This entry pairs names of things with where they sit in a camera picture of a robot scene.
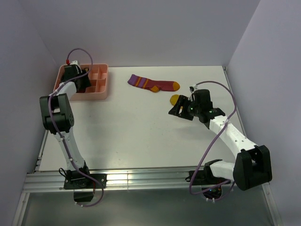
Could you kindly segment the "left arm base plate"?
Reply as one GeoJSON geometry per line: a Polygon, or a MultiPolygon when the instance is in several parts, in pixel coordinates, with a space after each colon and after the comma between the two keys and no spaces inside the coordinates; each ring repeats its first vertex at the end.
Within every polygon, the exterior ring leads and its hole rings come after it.
{"type": "Polygon", "coordinates": [[[67,178],[64,182],[63,188],[65,190],[74,189],[101,189],[106,187],[107,175],[106,174],[91,174],[90,177],[97,180],[95,181],[86,178],[79,174],[77,178],[67,178]]]}

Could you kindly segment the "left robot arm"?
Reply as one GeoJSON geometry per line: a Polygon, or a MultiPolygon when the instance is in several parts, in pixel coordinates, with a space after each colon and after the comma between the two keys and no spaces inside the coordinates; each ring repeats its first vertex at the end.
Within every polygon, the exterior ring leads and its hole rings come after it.
{"type": "Polygon", "coordinates": [[[81,69],[77,61],[67,63],[59,87],[48,96],[40,97],[42,123],[57,139],[67,163],[67,170],[59,169],[65,182],[81,188],[90,186],[92,177],[85,160],[79,153],[74,134],[74,116],[70,99],[91,86],[89,69],[81,69]]]}

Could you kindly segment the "yellow patterned sock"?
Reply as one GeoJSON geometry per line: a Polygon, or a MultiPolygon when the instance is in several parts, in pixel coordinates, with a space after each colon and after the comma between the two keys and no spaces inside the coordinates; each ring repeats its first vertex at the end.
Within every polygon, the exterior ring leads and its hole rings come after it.
{"type": "Polygon", "coordinates": [[[176,95],[172,95],[170,97],[170,103],[172,106],[175,106],[175,104],[177,103],[178,99],[180,98],[180,95],[176,94],[176,95]]]}

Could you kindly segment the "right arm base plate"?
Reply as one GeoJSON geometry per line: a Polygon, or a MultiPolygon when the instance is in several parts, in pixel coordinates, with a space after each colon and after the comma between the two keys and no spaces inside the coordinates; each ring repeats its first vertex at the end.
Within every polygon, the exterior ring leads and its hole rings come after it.
{"type": "Polygon", "coordinates": [[[225,181],[226,181],[226,184],[230,183],[230,181],[225,178],[214,177],[210,170],[202,169],[197,172],[197,174],[192,182],[192,185],[193,186],[217,185],[217,184],[220,184],[225,181]]]}

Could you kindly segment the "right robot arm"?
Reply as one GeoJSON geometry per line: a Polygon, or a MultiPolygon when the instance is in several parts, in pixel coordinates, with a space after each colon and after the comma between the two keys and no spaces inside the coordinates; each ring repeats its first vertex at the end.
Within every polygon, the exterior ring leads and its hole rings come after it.
{"type": "Polygon", "coordinates": [[[207,162],[203,169],[192,174],[191,181],[196,177],[208,185],[233,181],[245,191],[272,180],[269,149],[249,140],[220,108],[215,108],[209,90],[196,90],[190,97],[180,95],[169,115],[190,121],[197,117],[216,134],[214,140],[221,139],[235,157],[234,163],[222,159],[207,162]]]}

